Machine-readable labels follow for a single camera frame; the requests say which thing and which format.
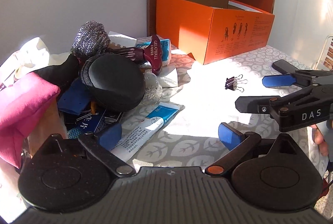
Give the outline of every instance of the orange box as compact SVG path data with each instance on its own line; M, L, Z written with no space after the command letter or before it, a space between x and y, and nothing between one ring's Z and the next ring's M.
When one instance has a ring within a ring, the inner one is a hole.
M233 0L157 0L157 34L201 64L266 46L273 20Z

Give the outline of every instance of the tablecloth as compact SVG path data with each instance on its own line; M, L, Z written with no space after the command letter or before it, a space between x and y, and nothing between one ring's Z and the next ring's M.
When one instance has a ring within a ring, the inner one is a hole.
M138 42L149 40L141 38ZM179 86L163 88L161 101L180 105L181 110L128 163L138 165L140 160L145 162L141 165L200 166L204 169L228 152L218 139L217 129L221 122L227 122L243 133L254 131L263 138L276 138L280 132L275 120L269 115L241 114L234 102L239 96L285 96L299 89L295 86L272 89L262 85L263 76L279 74L271 67L272 62L279 59L306 69L305 65L271 46L207 65L199 64L173 46L170 64L176 66ZM244 92L225 90L226 78L241 74L248 80L243 84ZM126 113L122 120L123 136L155 107L139 105ZM323 176L328 158L323 157L314 144L312 129L302 128L289 134Z

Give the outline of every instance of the copper rivet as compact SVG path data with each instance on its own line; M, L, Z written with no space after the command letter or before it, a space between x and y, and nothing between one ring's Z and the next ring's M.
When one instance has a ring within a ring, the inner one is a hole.
M207 171L210 174L221 174L224 172L224 168L220 166L210 166L208 167Z

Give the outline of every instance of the black binder clip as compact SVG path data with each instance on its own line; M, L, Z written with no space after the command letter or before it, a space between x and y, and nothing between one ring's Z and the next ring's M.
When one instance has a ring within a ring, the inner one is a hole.
M247 79L243 79L243 75L239 75L237 77L231 77L227 78L227 81L225 82L225 89L229 89L232 91L238 90L240 92L244 92L244 88L239 86L239 84L246 84Z

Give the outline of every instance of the pink pouch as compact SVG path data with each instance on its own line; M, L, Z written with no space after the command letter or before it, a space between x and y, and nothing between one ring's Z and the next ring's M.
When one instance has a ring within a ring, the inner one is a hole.
M0 91L0 157L21 165L22 142L60 93L60 88L35 73Z

